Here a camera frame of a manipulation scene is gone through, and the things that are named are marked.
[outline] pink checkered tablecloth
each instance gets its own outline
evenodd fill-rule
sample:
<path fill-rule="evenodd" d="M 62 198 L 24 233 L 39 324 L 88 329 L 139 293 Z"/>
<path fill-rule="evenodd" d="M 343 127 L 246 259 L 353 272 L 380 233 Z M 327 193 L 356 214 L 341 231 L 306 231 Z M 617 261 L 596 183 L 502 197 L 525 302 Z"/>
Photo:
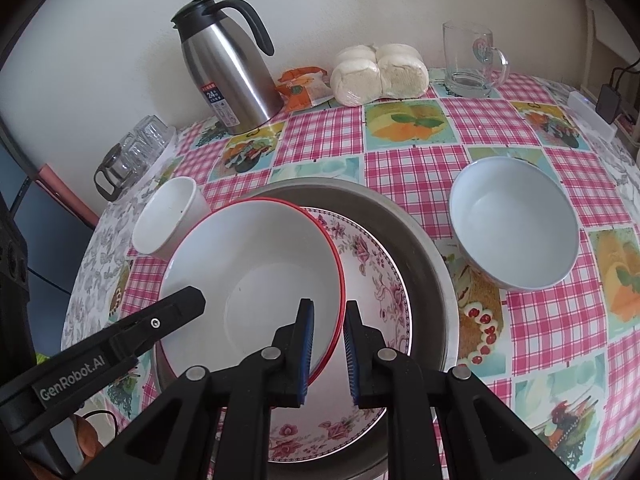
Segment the pink checkered tablecloth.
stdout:
<path fill-rule="evenodd" d="M 245 136 L 213 129 L 215 120 L 197 123 L 182 134 L 168 176 L 192 176 L 216 209 L 268 182 L 333 172 L 384 194 L 412 215 L 436 243 L 457 286 L 469 272 L 458 265 L 447 213 L 458 173 L 494 155 L 523 158 L 545 171 L 580 222 L 577 263 L 563 282 L 537 292 L 498 291 L 472 275 L 470 292 L 459 297 L 460 312 L 468 298 L 483 302 L 498 322 L 498 339 L 483 353 L 484 340 L 476 349 L 480 336 L 461 321 L 458 359 L 536 428 L 580 478 L 599 478 L 622 464 L 628 439 L 640 436 L 640 290 L 632 280 L 640 280 L 638 229 L 588 135 L 547 86 L 514 74 L 498 98 L 442 96 L 437 90 L 429 88 L 420 100 L 357 108 L 331 102 L 279 114 Z M 438 126 L 412 124 L 407 135 L 406 120 L 398 126 L 380 120 L 391 112 L 428 117 Z M 155 301 L 166 269 L 164 262 L 133 250 L 126 261 L 130 272 L 117 317 Z M 612 262 L 614 273 L 608 272 Z M 620 269 L 631 278 L 620 278 Z M 106 393 L 123 424 L 157 395 L 152 371 L 139 368 L 123 388 L 129 397 L 120 390 Z"/>

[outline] floral plate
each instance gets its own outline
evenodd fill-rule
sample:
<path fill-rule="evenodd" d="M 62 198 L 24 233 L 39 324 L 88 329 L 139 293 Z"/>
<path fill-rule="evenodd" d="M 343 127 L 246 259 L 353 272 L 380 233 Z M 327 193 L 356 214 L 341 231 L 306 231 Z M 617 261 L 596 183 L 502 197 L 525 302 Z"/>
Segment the floral plate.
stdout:
<path fill-rule="evenodd" d="M 325 227 L 340 254 L 347 300 L 358 301 L 365 325 L 380 329 L 387 346 L 409 353 L 411 311 L 404 282 L 382 245 L 355 222 L 323 209 L 305 207 Z M 344 340 L 309 386 L 300 409 L 271 412 L 269 460 L 304 462 L 335 453 L 358 440 L 385 413 L 359 410 L 349 390 Z"/>

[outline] black thermos handle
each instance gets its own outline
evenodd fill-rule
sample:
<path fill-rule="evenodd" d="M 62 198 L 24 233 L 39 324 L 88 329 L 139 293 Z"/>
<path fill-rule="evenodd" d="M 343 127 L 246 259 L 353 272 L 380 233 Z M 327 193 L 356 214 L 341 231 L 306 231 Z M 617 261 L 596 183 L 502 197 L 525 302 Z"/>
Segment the black thermos handle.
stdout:
<path fill-rule="evenodd" d="M 246 19 L 249 27 L 251 27 L 251 32 L 254 34 L 255 43 L 257 43 L 260 50 L 263 51 L 267 56 L 273 56 L 273 43 L 271 43 L 271 38 L 269 37 L 269 33 L 267 29 L 264 27 L 264 23 L 258 16 L 258 13 L 255 12 L 255 9 L 248 4 L 244 0 L 223 0 L 218 2 L 209 9 L 205 10 L 203 14 L 215 14 L 219 10 L 231 8 L 238 10 Z"/>

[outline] plastic-wrapped bread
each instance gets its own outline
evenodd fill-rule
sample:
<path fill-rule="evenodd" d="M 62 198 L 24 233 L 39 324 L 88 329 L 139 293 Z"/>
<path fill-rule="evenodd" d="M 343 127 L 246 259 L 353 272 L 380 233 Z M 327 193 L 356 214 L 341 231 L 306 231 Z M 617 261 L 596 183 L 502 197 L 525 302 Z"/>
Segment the plastic-wrapped bread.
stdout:
<path fill-rule="evenodd" d="M 345 106 L 360 106 L 382 95 L 380 70 L 370 59 L 347 59 L 334 68 L 331 90 L 335 100 Z"/>
<path fill-rule="evenodd" d="M 391 54 L 378 61 L 382 95 L 392 99 L 421 97 L 429 87 L 429 72 L 414 56 Z"/>
<path fill-rule="evenodd" d="M 336 54 L 334 66 L 340 65 L 348 59 L 369 59 L 376 62 L 376 51 L 367 45 L 348 46 Z"/>
<path fill-rule="evenodd" d="M 415 50 L 410 45 L 405 45 L 402 43 L 387 43 L 376 49 L 376 61 L 380 61 L 383 57 L 392 56 L 393 54 L 402 54 L 404 56 L 413 56 L 417 57 L 420 61 L 422 60 L 422 56 L 420 52 Z"/>

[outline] red rim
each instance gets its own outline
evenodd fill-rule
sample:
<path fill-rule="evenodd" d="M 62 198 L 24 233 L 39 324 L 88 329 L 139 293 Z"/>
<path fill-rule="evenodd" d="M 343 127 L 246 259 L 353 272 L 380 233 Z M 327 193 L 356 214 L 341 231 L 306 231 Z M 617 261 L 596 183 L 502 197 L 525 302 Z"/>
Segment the red rim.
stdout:
<path fill-rule="evenodd" d="M 239 204 L 241 202 L 254 202 L 256 200 L 261 200 L 261 201 L 264 201 L 264 202 L 278 202 L 278 203 L 287 205 L 287 206 L 289 206 L 289 207 L 301 212 L 304 216 L 309 218 L 316 225 L 316 227 L 318 227 L 318 229 L 320 229 L 320 232 L 322 233 L 322 235 L 324 236 L 326 241 L 329 243 L 329 247 L 331 247 L 331 251 L 332 251 L 332 253 L 334 255 L 335 264 L 336 264 L 336 266 L 338 268 L 338 276 L 340 278 L 340 310 L 338 312 L 338 319 L 337 319 L 337 322 L 336 322 L 336 325 L 335 325 L 335 328 L 334 328 L 334 335 L 333 335 L 333 337 L 331 339 L 331 342 L 329 343 L 329 346 L 327 347 L 326 352 L 324 352 L 324 355 L 322 356 L 322 358 L 318 362 L 318 366 L 316 367 L 316 369 L 313 370 L 311 375 L 309 375 L 308 384 L 312 384 L 318 378 L 318 375 L 320 375 L 322 370 L 324 370 L 324 367 L 327 365 L 327 363 L 329 362 L 329 359 L 331 359 L 331 356 L 334 354 L 335 347 L 338 345 L 338 339 L 340 339 L 340 332 L 342 331 L 342 324 L 344 323 L 344 314 L 346 312 L 346 292 L 345 292 L 345 286 L 344 286 L 344 270 L 342 269 L 342 263 L 340 261 L 340 255 L 338 254 L 338 249 L 336 249 L 334 242 L 331 240 L 331 237 L 329 236 L 329 233 L 325 230 L 324 227 L 322 227 L 322 224 L 316 218 L 314 218 L 314 216 L 311 213 L 309 213 L 308 211 L 305 211 L 300 206 L 292 204 L 291 202 L 287 202 L 286 200 L 281 200 L 279 198 L 270 198 L 270 197 L 245 198 L 245 199 L 236 200 L 235 202 L 231 202 L 231 203 L 229 203 L 227 205 L 224 205 L 221 208 L 216 209 L 215 211 L 212 211 L 211 213 L 206 215 L 203 219 L 201 219 L 196 225 L 194 225 L 187 232 L 187 234 L 182 239 L 182 242 L 184 240 L 186 240 L 186 238 L 191 234 L 191 232 L 196 227 L 198 227 L 202 222 L 204 222 L 207 218 L 209 218 L 213 214 L 217 213 L 218 211 L 222 211 L 223 209 L 225 209 L 227 207 L 230 207 L 230 206 L 235 205 L 235 204 Z M 180 242 L 180 244 L 175 248 L 175 251 L 171 255 L 171 257 L 169 258 L 169 261 L 174 259 L 175 253 L 177 252 L 177 250 L 182 245 L 182 242 Z M 163 282 L 164 282 L 164 277 L 166 276 L 166 273 L 167 273 L 168 269 L 169 269 L 169 267 L 167 265 L 167 268 L 164 270 L 164 274 L 162 275 L 162 281 Z M 160 290 L 158 290 L 158 295 L 156 296 L 156 301 L 159 301 L 159 297 L 160 297 Z M 166 353 L 164 352 L 164 347 L 162 346 L 162 340 L 160 340 L 158 343 L 160 345 L 160 349 L 162 351 L 162 355 L 164 356 L 164 360 L 165 360 L 167 366 L 169 367 L 169 370 L 171 370 L 171 373 L 175 377 L 177 377 L 175 375 L 174 370 L 171 368 L 171 363 L 169 362 L 169 359 L 167 359 L 167 357 L 166 357 Z"/>

